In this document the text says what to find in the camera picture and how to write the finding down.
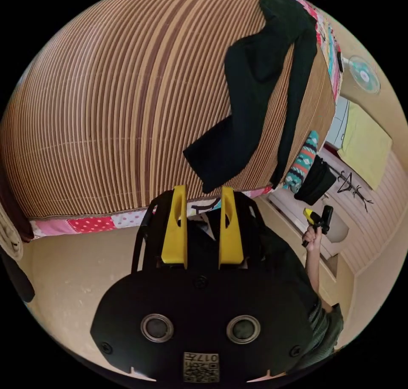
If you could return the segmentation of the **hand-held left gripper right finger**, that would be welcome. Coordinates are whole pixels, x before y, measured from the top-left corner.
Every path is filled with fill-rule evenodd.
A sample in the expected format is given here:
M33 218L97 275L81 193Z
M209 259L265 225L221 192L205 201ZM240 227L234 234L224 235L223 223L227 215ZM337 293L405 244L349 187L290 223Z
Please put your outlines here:
M219 265L240 265L244 260L235 195L231 187L222 187L219 236Z

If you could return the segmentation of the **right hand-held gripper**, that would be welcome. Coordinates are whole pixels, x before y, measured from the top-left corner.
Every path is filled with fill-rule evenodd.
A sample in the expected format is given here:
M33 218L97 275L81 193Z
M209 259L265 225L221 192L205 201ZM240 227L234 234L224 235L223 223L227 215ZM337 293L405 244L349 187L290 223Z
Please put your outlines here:
M312 226L322 228L322 219L321 219L321 217L318 214L316 214L312 209L304 208L303 215L307 219L308 226L312 225Z

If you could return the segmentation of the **person's right hand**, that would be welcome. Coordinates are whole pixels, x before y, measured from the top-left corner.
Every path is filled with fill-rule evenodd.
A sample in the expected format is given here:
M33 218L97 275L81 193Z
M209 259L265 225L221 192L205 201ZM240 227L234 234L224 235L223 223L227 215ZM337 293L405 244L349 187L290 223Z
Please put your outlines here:
M322 229L309 225L306 232L302 236L302 245L304 245L307 253L320 253Z

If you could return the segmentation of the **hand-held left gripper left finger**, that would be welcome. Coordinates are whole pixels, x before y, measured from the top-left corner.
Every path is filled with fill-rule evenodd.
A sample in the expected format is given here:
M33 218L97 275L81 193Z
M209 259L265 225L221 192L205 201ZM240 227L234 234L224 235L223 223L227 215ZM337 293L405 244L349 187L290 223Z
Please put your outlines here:
M173 189L161 260L166 265L187 265L186 186Z

